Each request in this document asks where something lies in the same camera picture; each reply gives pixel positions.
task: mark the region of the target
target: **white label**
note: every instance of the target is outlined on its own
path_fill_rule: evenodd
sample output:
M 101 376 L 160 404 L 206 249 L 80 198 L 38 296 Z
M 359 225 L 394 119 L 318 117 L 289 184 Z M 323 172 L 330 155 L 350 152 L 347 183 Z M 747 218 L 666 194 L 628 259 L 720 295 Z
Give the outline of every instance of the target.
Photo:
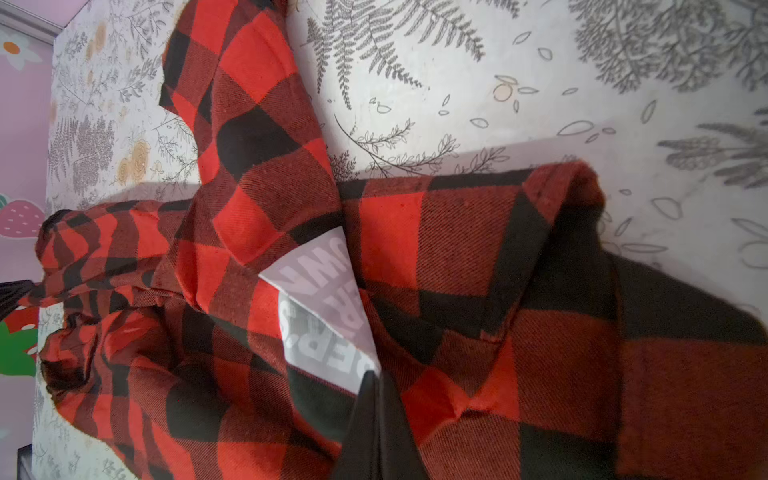
M 381 371 L 342 227 L 297 247 L 259 276 L 280 291 L 288 363 L 353 393 L 367 370 Z

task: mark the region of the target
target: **flower illustration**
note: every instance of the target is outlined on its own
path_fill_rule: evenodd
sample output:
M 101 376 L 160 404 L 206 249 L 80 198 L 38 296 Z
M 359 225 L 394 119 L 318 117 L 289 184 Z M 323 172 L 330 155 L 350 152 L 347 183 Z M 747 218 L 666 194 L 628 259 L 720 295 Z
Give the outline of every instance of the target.
M 36 53 L 29 49 L 29 37 L 21 33 L 11 33 L 0 29 L 0 55 L 8 59 L 8 63 L 13 68 L 21 71 L 24 63 L 40 63 L 42 59 Z
M 94 40 L 96 51 L 101 51 L 104 48 L 104 44 L 107 43 L 107 24 L 105 22 L 98 24 L 98 28 L 96 28 L 96 38 Z
M 160 177 L 160 175 L 165 173 L 165 170 L 163 170 L 163 164 L 160 162 L 154 162 L 154 166 L 150 169 L 152 172 L 152 178 L 154 178 L 155 175 Z
M 134 149 L 131 152 L 132 171 L 131 175 L 135 182 L 140 182 L 144 179 L 144 175 L 147 173 L 147 160 L 149 159 L 149 143 L 144 140 L 139 140 L 134 145 Z
M 125 185 L 128 182 L 128 177 L 131 175 L 131 162 L 124 158 L 118 165 L 118 183 Z
M 494 77 L 496 80 L 501 82 L 500 84 L 496 85 L 496 88 L 493 89 L 493 99 L 498 102 L 505 102 L 512 98 L 512 95 L 515 93 L 515 89 L 517 90 L 518 94 L 523 95 L 538 93 L 538 90 L 535 88 L 520 87 L 517 79 L 510 77 L 509 75 L 494 75 Z M 515 113 L 520 111 L 520 101 L 517 98 L 512 102 L 512 108 L 515 109 Z

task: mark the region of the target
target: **leaf illustration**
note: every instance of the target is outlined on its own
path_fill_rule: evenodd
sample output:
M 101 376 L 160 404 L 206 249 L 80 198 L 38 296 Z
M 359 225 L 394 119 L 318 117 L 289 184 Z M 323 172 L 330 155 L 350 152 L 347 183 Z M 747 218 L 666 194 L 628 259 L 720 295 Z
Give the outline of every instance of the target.
M 622 243 L 621 248 L 633 253 L 661 253 L 668 250 L 661 245 L 652 245 L 650 243 Z
M 756 128 L 744 128 L 734 124 L 698 124 L 702 130 L 728 134 L 748 144 L 760 144 L 768 147 L 768 135 Z
M 306 20 L 307 34 L 306 40 L 313 43 L 313 50 L 315 51 L 316 67 L 317 67 L 317 93 L 320 93 L 320 87 L 323 85 L 323 76 L 326 73 L 328 67 L 328 59 L 330 58 L 330 42 L 331 35 L 327 38 L 320 30 L 320 26 L 315 22 L 315 19 L 309 17 Z
M 651 117 L 654 116 L 654 112 L 656 111 L 656 101 L 653 100 L 651 103 L 645 106 L 643 108 L 643 113 L 640 114 L 640 121 L 643 122 L 643 125 L 648 123 L 651 119 Z
M 485 2 L 486 5 L 499 8 L 509 12 L 513 18 L 517 18 L 520 13 L 518 0 L 477 0 L 477 3 Z
M 469 162 L 468 167 L 460 167 L 456 165 L 455 173 L 490 173 L 494 171 L 494 164 L 500 164 L 509 160 L 509 156 L 503 154 L 504 150 L 506 150 L 506 147 L 483 148 L 480 150 L 480 153 L 476 154 L 472 158 L 472 161 Z
M 538 56 L 543 58 L 545 61 L 550 61 L 552 59 L 552 50 L 549 48 L 540 47 L 538 49 Z
M 756 237 L 763 240 L 768 240 L 768 227 L 765 225 L 761 225 L 755 221 L 748 220 L 747 218 L 731 218 L 730 221 L 733 222 L 733 224 L 739 227 L 741 230 L 744 230 L 747 233 L 751 233 L 752 235 L 755 235 Z
M 762 162 L 747 162 L 735 167 L 721 168 L 714 172 L 715 177 L 726 177 L 726 185 L 741 185 L 744 188 L 764 187 L 768 184 L 768 173 Z
M 488 121 L 484 118 L 473 118 L 470 122 L 477 128 L 488 128 Z
M 725 12 L 718 0 L 675 0 L 654 19 L 659 45 L 656 78 L 678 91 L 696 91 L 723 70 Z
M 631 222 L 632 222 L 632 217 L 629 217 L 625 221 L 621 222 L 621 224 L 616 228 L 616 231 L 614 232 L 614 236 L 621 237 L 621 234 L 624 233 L 624 231 L 629 227 L 629 224 Z
M 355 46 L 354 36 L 355 32 L 352 28 L 343 28 L 333 42 L 333 48 L 335 49 L 333 57 L 336 58 L 336 75 L 339 78 L 339 89 L 341 90 L 344 104 L 350 110 L 352 110 L 352 104 L 349 102 L 349 76 L 352 74 L 352 53 Z
M 504 83 L 509 85 L 518 84 L 517 78 L 510 77 L 509 75 L 494 75 L 494 77 L 496 78 L 496 80 L 503 81 Z
M 48 148 L 48 177 L 53 179 L 59 175 L 67 175 L 68 167 L 76 155 L 75 146 L 80 131 L 80 121 L 75 118 L 65 118 L 56 124 L 56 132 L 51 129 L 51 140 Z
M 465 15 L 461 13 L 458 6 L 455 6 L 451 0 L 405 0 L 393 13 L 397 16 L 401 13 L 400 22 L 395 26 L 395 30 L 410 25 L 405 36 L 411 35 L 426 20 L 427 23 L 422 33 L 419 43 L 423 43 L 432 35 L 437 28 L 432 45 L 437 45 L 445 38 L 445 46 L 455 45 L 457 48 L 464 46 L 476 61 L 485 55 L 483 51 L 482 38 L 475 35 L 477 30 L 471 28 L 472 21 L 465 20 Z
M 0 374 L 34 376 L 35 360 L 26 351 L 37 342 L 37 329 L 10 333 L 8 325 L 0 323 Z
M 414 125 L 410 119 L 407 120 L 405 127 L 395 126 L 389 134 L 375 135 L 366 132 L 357 140 L 352 137 L 349 131 L 336 119 L 336 125 L 358 148 L 363 150 L 371 159 L 371 163 L 366 166 L 366 172 L 374 177 L 391 177 L 393 170 L 398 170 L 408 175 L 434 175 L 442 168 L 442 161 L 445 157 L 455 157 L 455 151 L 460 147 L 458 142 L 451 135 L 444 135 L 438 147 L 431 154 L 420 152 L 416 154 L 407 152 L 392 152 L 388 156 L 379 154 L 380 147 L 394 148 L 397 144 L 405 144 L 406 136 Z
M 580 59 L 593 62 L 597 79 L 619 93 L 651 77 L 696 91 L 726 67 L 727 21 L 718 0 L 570 0 L 569 7 L 581 22 Z
M 558 135 L 561 137 L 567 135 L 579 135 L 592 130 L 592 128 L 594 128 L 594 124 L 589 120 L 578 120 L 565 125 L 560 129 Z
M 517 37 L 515 37 L 515 40 L 512 41 L 512 44 L 513 45 L 520 45 L 522 42 L 528 40 L 528 37 L 530 37 L 530 36 L 531 36 L 531 32 L 530 31 L 525 31 L 525 32 L 521 33 L 520 35 L 518 35 Z
M 768 148 L 752 148 L 736 152 L 730 156 L 731 160 L 747 160 L 750 158 L 763 158 L 768 160 Z
M 749 91 L 768 86 L 768 16 L 764 2 L 733 2 L 744 8 L 748 24 L 730 22 L 723 38 L 722 55 L 728 67 L 736 69 L 736 78 Z
M 657 212 L 670 220 L 683 218 L 683 208 L 680 202 L 670 197 L 658 197 L 650 201 Z
M 337 182 L 355 180 L 357 178 L 356 165 L 357 159 L 349 156 L 349 151 L 345 150 L 339 155 L 328 155 L 331 163 L 333 178 Z
M 667 164 L 679 170 L 703 170 L 726 160 L 722 148 L 701 148 L 667 155 Z

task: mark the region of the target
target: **plaid flannel shirt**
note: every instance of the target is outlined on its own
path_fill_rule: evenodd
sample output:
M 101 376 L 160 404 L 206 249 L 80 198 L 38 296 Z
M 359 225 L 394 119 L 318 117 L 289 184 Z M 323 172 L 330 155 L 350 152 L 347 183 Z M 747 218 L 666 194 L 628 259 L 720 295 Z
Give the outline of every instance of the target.
M 40 352 L 58 411 L 139 478 L 325 478 L 352 395 L 286 364 L 258 273 L 343 226 L 379 360 L 443 478 L 747 478 L 765 455 L 752 317 L 601 250 L 583 163 L 336 185 L 285 4 L 191 0 L 161 104 L 199 147 L 194 198 L 61 211 L 65 305 Z

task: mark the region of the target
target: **gray fern print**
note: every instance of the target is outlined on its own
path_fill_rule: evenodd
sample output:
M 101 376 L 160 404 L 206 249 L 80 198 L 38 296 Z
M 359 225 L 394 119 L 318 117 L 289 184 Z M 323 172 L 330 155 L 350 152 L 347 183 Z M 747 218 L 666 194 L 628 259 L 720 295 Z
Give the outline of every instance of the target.
M 346 182 L 357 180 L 357 158 L 349 156 L 349 150 L 344 150 L 338 155 L 328 153 L 328 160 L 331 163 L 331 173 L 337 182 Z
M 755 114 L 768 115 L 768 108 Z M 697 128 L 712 134 L 659 142 L 660 147 L 675 151 L 667 155 L 667 164 L 679 170 L 720 167 L 713 174 L 722 177 L 726 185 L 768 187 L 768 130 L 725 123 L 699 124 Z
M 353 126 L 349 131 L 339 123 L 336 118 L 336 125 L 344 135 L 352 141 L 360 150 L 370 158 L 370 163 L 366 166 L 365 172 L 371 178 L 389 178 L 396 175 L 407 175 L 415 177 L 419 175 L 436 175 L 442 169 L 443 161 L 448 157 L 457 157 L 456 151 L 461 145 L 456 139 L 445 134 L 437 144 L 437 148 L 432 152 L 407 152 L 399 149 L 408 143 L 408 135 L 411 134 L 414 122 L 409 118 L 403 127 L 395 125 L 388 134 L 375 134 L 367 131 L 355 138 L 357 126 Z M 353 158 L 349 164 L 349 155 L 342 154 L 341 158 L 331 157 L 331 167 L 334 161 L 336 163 L 345 162 L 344 168 L 353 169 L 356 166 L 357 159 Z
M 518 0 L 477 3 L 503 10 L 513 18 L 518 16 Z M 376 70 L 377 75 L 383 73 L 394 81 L 422 87 L 422 82 L 398 61 L 400 55 L 392 36 L 403 30 L 404 37 L 420 34 L 418 43 L 464 47 L 476 61 L 485 55 L 482 38 L 455 0 L 395 0 L 382 6 L 376 6 L 376 0 L 326 0 L 323 23 L 307 19 L 307 43 L 313 45 L 317 63 L 317 92 L 333 63 L 344 103 L 351 110 L 349 76 L 355 57 L 368 65 L 369 73 Z
M 72 168 L 73 188 L 78 195 L 93 187 L 99 171 L 112 159 L 114 122 L 99 118 L 95 124 L 86 115 L 83 121 L 67 118 L 59 122 L 48 148 L 48 175 L 57 180 Z
M 748 90 L 768 85 L 768 14 L 759 0 L 731 0 L 750 24 L 729 20 L 720 0 L 570 0 L 576 43 L 597 79 L 619 93 L 647 79 L 696 91 L 734 70 Z

